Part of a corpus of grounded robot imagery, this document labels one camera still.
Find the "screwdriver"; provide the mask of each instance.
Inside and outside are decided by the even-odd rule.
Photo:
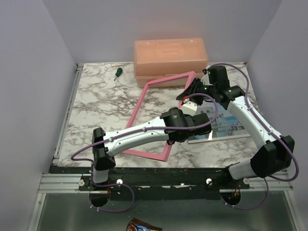
[[[114,81],[116,80],[116,78],[118,78],[122,74],[122,72],[123,72],[123,69],[121,67],[117,69]]]

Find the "gray wall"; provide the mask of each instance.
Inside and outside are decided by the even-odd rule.
[[[281,0],[43,0],[75,62],[132,61],[140,39],[202,37],[209,59],[247,61]]]
[[[307,9],[307,0],[282,2],[248,62],[248,71],[264,117],[295,139],[300,174],[293,185],[308,227]]]
[[[76,66],[41,0],[0,1],[0,230],[27,230]]]

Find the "marble table top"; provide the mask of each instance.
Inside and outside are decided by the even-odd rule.
[[[237,64],[246,74],[244,64]],[[116,70],[121,67],[123,74],[114,81]],[[91,144],[92,132],[97,127],[105,131],[124,129],[133,112],[142,89],[137,87],[133,63],[85,64],[71,109],[68,128],[60,152],[58,166],[89,167],[86,161],[71,161],[71,155],[82,147]],[[244,77],[236,70],[227,67],[230,85],[246,87]],[[135,125],[147,122],[171,107],[178,105],[176,96],[183,87],[149,89],[139,110]],[[249,98],[257,108],[253,89]],[[135,150],[162,153],[165,142],[153,142],[136,147]],[[225,167],[250,159],[257,152],[251,137],[188,144],[175,143],[167,162],[161,162],[128,154],[115,157],[117,167]],[[88,149],[79,157],[93,159]]]

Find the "pink picture frame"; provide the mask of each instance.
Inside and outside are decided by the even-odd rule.
[[[148,91],[150,85],[156,84],[156,83],[164,83],[164,82],[168,82],[168,81],[172,81],[172,80],[180,79],[180,78],[187,78],[187,82],[186,82],[186,85],[185,85],[185,88],[184,88],[184,89],[187,89],[189,87],[189,85],[192,83],[192,81],[194,80],[195,77],[196,77],[196,73],[194,71],[191,71],[191,72],[179,74],[179,75],[176,75],[176,76],[165,77],[165,78],[161,78],[161,79],[152,80],[152,81],[147,82],[145,84],[144,88],[143,88],[143,91],[140,95],[140,98],[139,98],[139,100],[136,104],[134,112],[131,115],[130,120],[129,120],[126,128],[130,128],[133,125],[135,118],[138,114],[138,111],[141,107],[141,104],[144,100],[144,97],[146,95],[146,92]],[[149,158],[149,159],[153,159],[153,160],[159,160],[159,161],[167,162],[169,155],[170,155],[171,148],[172,148],[172,145],[168,145],[167,142],[166,142],[166,144],[164,146],[164,150],[161,154],[148,153],[148,152],[136,151],[136,150],[131,150],[131,149],[128,149],[128,150],[124,151],[123,153],[129,154],[129,155],[145,157],[145,158]]]

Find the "orange box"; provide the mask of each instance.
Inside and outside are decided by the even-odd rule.
[[[135,41],[134,75],[138,87],[151,80],[194,71],[202,77],[208,56],[201,38]],[[151,87],[184,86],[186,79]]]

